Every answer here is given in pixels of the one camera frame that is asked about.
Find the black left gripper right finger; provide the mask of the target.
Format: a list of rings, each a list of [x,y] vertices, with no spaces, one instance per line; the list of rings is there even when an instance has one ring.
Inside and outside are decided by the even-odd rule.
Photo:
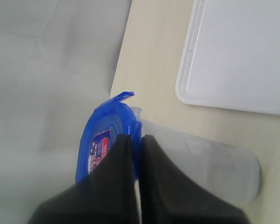
[[[144,224],[247,224],[246,214],[189,179],[153,136],[141,141],[141,217]]]

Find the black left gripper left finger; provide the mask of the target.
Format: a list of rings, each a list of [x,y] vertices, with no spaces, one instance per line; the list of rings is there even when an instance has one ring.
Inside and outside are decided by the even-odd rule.
[[[119,135],[110,152],[81,182],[39,204],[30,224],[137,224],[133,146]]]

